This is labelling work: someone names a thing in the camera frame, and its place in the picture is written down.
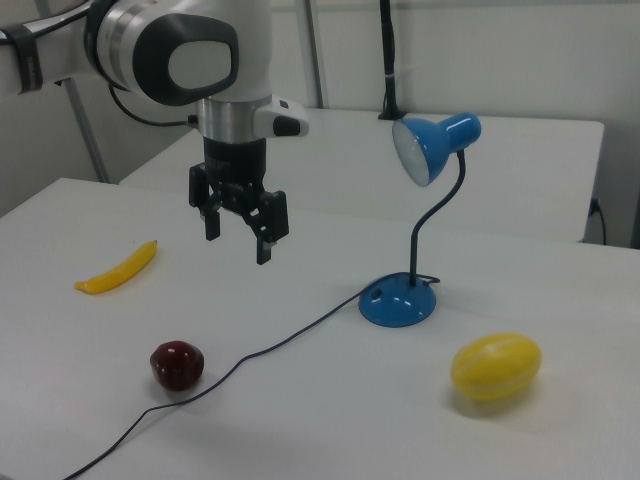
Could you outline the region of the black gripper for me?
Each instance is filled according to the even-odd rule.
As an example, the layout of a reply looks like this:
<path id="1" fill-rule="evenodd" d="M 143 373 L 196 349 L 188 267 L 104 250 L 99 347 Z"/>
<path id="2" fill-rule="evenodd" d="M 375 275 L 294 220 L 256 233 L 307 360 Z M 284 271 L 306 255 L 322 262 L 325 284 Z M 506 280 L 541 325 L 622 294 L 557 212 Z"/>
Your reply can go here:
<path id="1" fill-rule="evenodd" d="M 289 234 L 287 197 L 284 191 L 267 192 L 266 140 L 224 143 L 204 139 L 205 164 L 189 169 L 189 204 L 199 210 L 205 238 L 220 236 L 219 209 L 241 211 L 256 237 L 256 262 L 271 259 L 271 249 Z"/>

